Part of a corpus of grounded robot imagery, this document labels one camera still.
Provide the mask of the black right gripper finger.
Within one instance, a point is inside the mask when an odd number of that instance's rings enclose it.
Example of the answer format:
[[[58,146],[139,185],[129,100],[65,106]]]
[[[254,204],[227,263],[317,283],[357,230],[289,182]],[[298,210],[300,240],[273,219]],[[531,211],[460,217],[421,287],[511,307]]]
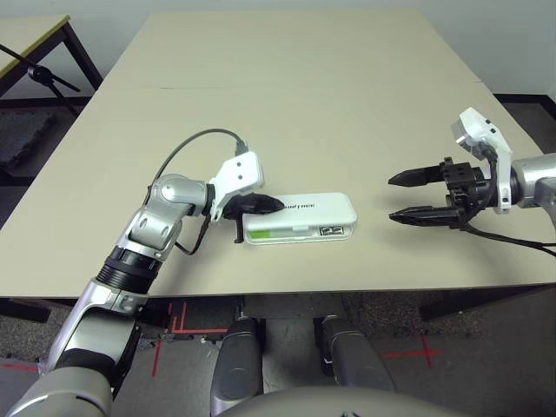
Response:
[[[412,188],[424,186],[429,183],[443,182],[444,176],[440,165],[404,170],[392,176],[387,183],[389,185]]]
[[[460,211],[456,208],[434,208],[432,206],[409,207],[388,215],[389,219],[401,224],[418,227],[458,227]]]

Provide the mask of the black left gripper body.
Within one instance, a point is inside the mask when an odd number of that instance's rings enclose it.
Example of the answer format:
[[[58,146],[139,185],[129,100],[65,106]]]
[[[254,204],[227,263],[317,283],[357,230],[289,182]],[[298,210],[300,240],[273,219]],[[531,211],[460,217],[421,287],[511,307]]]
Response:
[[[222,211],[222,216],[227,220],[235,221],[236,238],[234,243],[244,242],[243,216],[251,209],[250,197],[248,195],[236,195],[229,200]]]

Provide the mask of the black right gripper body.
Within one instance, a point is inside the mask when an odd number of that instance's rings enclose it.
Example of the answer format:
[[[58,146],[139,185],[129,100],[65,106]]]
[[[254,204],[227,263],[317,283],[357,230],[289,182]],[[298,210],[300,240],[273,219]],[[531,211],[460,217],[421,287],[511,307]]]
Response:
[[[473,218],[480,211],[498,203],[496,181],[486,178],[481,168],[469,162],[454,163],[446,157],[440,164],[441,177],[447,185],[447,204],[458,211],[459,218]]]

